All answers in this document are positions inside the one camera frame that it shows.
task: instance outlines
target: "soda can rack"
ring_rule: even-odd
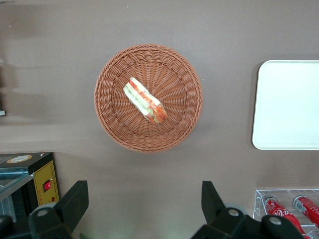
[[[261,221],[262,217],[266,215],[265,205],[262,200],[262,195],[266,193],[274,195],[283,206],[295,215],[306,233],[318,229],[308,220],[308,218],[294,208],[293,201],[295,197],[303,195],[307,196],[315,204],[319,205],[319,189],[257,189],[255,193],[255,207],[253,215],[253,218],[257,221]]]

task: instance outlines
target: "yellow panel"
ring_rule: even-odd
[[[44,184],[48,183],[51,187],[45,190]],[[42,168],[38,169],[34,173],[34,185],[36,195],[38,198],[38,204],[44,205],[52,202],[59,201],[59,193],[56,183],[55,171],[53,161],[50,161]]]

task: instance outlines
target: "appliance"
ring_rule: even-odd
[[[59,201],[53,153],[0,155],[0,215],[14,222]]]

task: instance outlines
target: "label sticker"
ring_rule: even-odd
[[[20,163],[23,161],[27,161],[29,159],[31,159],[32,156],[31,155],[22,155],[22,156],[18,156],[18,157],[14,157],[12,159],[7,160],[7,163]]]

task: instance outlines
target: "red switch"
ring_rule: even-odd
[[[46,181],[44,184],[43,184],[43,190],[44,192],[48,191],[49,189],[51,188],[51,182],[50,180]]]

